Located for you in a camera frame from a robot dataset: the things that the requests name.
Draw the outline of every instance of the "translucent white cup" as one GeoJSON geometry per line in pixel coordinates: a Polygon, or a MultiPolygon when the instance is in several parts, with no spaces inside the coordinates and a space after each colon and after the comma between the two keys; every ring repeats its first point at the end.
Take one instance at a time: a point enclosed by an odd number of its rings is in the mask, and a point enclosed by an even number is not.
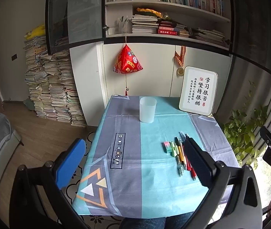
{"type": "Polygon", "coordinates": [[[156,111],[156,99],[152,97],[142,97],[140,99],[140,121],[152,123],[156,111]]]}

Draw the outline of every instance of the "yellow triangle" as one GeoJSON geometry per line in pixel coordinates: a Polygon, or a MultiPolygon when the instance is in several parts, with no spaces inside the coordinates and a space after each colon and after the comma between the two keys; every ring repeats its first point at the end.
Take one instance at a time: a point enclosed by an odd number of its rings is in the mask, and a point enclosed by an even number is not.
{"type": "Polygon", "coordinates": [[[106,178],[104,177],[103,179],[101,179],[99,182],[96,183],[98,186],[102,186],[104,188],[107,187],[107,184],[106,184],[106,178]]]}

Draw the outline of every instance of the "jeans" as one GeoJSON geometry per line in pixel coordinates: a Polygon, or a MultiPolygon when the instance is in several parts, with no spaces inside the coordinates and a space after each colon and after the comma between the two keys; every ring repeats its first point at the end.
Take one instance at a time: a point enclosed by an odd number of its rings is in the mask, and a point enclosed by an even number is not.
{"type": "Polygon", "coordinates": [[[119,229],[180,229],[194,212],[167,218],[156,219],[131,219],[125,218],[119,229]]]}

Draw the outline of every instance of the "white triangle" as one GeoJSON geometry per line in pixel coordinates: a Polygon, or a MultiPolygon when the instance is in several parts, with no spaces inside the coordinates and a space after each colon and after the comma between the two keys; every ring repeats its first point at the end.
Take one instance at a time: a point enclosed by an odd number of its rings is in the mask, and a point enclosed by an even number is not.
{"type": "Polygon", "coordinates": [[[92,183],[80,190],[80,192],[94,196],[92,183]]]}
{"type": "Polygon", "coordinates": [[[101,179],[99,182],[96,183],[98,186],[102,186],[104,188],[107,187],[107,184],[106,184],[106,178],[104,177],[103,179],[101,179]]]}

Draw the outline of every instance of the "yellow plush toy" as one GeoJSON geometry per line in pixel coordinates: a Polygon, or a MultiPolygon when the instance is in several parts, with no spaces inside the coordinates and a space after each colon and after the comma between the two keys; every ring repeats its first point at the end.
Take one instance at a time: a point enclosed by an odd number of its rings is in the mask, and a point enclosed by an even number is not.
{"type": "Polygon", "coordinates": [[[45,35],[45,25],[40,25],[39,27],[36,27],[34,30],[31,30],[27,34],[25,34],[26,40],[31,40],[32,38],[36,36],[43,36],[45,35]]]}

